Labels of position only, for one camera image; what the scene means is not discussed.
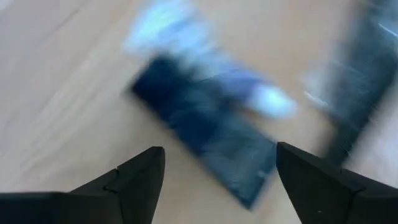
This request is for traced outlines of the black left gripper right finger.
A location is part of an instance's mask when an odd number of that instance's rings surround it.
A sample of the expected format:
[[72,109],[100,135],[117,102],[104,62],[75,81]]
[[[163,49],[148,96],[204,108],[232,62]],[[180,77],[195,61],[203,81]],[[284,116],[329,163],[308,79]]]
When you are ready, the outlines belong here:
[[302,224],[398,224],[398,189],[286,142],[277,170]]

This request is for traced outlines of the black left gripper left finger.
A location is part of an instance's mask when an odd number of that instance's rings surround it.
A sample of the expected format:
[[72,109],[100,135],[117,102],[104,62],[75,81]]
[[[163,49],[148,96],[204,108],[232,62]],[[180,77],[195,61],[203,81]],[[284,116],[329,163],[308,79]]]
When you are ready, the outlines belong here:
[[0,224],[151,224],[164,169],[150,147],[71,192],[0,193]]

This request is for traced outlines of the dark blue packet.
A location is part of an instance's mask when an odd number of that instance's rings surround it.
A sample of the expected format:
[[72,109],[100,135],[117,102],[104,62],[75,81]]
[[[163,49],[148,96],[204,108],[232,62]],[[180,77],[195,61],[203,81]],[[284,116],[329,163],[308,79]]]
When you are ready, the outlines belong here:
[[250,210],[274,170],[276,142],[242,117],[213,82],[196,81],[193,74],[158,56],[140,70],[129,91]]

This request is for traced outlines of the white cap purple bottle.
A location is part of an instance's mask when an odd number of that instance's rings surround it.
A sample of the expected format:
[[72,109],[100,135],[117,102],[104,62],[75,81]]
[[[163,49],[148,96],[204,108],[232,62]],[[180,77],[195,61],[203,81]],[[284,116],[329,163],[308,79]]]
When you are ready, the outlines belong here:
[[151,0],[133,20],[123,49],[142,58],[165,56],[180,74],[210,82],[225,98],[260,115],[284,119],[297,110],[284,90],[222,49],[190,0]]

